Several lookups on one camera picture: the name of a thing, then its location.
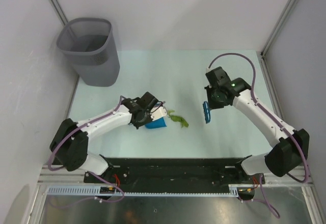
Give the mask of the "blue hand brush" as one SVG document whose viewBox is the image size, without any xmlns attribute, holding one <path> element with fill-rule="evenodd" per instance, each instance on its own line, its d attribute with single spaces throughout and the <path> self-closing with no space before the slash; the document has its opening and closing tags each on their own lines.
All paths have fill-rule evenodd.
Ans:
<svg viewBox="0 0 326 224">
<path fill-rule="evenodd" d="M 204 111 L 205 123 L 208 124 L 211 121 L 211 114 L 210 114 L 209 104 L 207 101 L 203 102 L 203 111 Z"/>
</svg>

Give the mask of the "blue plastic dustpan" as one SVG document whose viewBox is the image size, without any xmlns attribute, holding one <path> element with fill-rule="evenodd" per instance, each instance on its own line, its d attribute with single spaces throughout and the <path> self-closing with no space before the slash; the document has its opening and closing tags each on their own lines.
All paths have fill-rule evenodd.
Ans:
<svg viewBox="0 0 326 224">
<path fill-rule="evenodd" d="M 145 127 L 147 129 L 157 129 L 157 128 L 164 128 L 166 127 L 166 123 L 165 123 L 165 120 L 164 120 L 164 117 L 158 119 L 158 120 L 155 120 L 155 121 L 152 121 L 148 124 L 145 125 Z"/>
</svg>

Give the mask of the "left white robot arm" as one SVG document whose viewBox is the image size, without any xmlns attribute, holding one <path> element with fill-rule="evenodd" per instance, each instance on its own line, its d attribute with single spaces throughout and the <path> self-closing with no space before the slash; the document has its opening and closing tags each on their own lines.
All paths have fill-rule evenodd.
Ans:
<svg viewBox="0 0 326 224">
<path fill-rule="evenodd" d="M 51 144 L 47 166 L 50 171 L 81 169 L 94 173 L 101 183 L 112 179 L 113 171 L 101 155 L 89 152 L 91 140 L 120 126 L 133 125 L 136 129 L 154 120 L 152 112 L 159 100 L 146 92 L 134 99 L 120 97 L 118 105 L 94 118 L 75 122 L 65 119 L 59 126 Z"/>
</svg>

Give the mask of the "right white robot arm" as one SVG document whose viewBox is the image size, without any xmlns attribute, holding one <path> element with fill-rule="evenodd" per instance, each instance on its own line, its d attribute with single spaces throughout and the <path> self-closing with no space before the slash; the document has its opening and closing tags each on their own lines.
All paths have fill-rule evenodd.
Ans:
<svg viewBox="0 0 326 224">
<path fill-rule="evenodd" d="M 232 106 L 259 129 L 272 148 L 269 153 L 238 162 L 235 179 L 239 183 L 247 184 L 258 173 L 283 177 L 307 160 L 310 136 L 306 130 L 296 130 L 282 121 L 265 108 L 245 80 L 231 80 L 222 67 L 207 69 L 205 76 L 209 82 L 205 87 L 207 101 L 203 103 L 205 122 L 210 122 L 211 110 Z"/>
</svg>

